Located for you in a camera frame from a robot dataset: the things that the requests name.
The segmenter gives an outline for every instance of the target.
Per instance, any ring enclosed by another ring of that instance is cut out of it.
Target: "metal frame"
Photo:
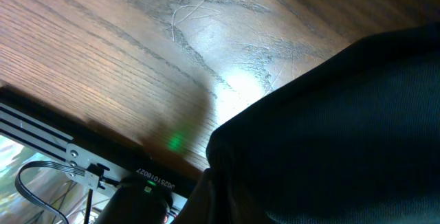
[[[173,207],[178,210],[195,187],[194,181],[154,163],[139,150],[111,141],[5,88],[0,89],[0,134],[62,164],[85,170],[90,165],[101,166],[103,176],[114,181],[137,175],[156,182],[172,192]],[[116,191],[111,184],[96,184],[93,173],[67,176],[108,197]]]

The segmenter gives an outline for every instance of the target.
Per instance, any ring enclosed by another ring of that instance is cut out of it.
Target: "wooden table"
[[[251,103],[363,36],[436,20],[440,0],[0,0],[0,79],[195,178]]]

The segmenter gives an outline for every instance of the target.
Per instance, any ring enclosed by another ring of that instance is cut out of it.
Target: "label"
[[[158,176],[155,176],[155,175],[149,173],[148,171],[146,171],[146,170],[144,170],[142,168],[139,168],[136,172],[139,173],[140,175],[144,176],[144,177],[147,177],[151,181],[162,185],[162,186],[165,186],[165,187],[170,188],[170,189],[174,188],[174,185],[172,183],[168,182],[165,179],[161,179]]]

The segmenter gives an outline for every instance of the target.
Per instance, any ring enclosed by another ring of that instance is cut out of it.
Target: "screw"
[[[71,150],[71,151],[70,151],[70,155],[71,155],[73,158],[76,158],[76,157],[78,156],[78,152],[76,152],[76,151],[74,151],[74,150]]]

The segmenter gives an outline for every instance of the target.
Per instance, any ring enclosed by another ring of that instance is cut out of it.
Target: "black cloth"
[[[352,44],[206,153],[277,223],[440,223],[440,23]]]

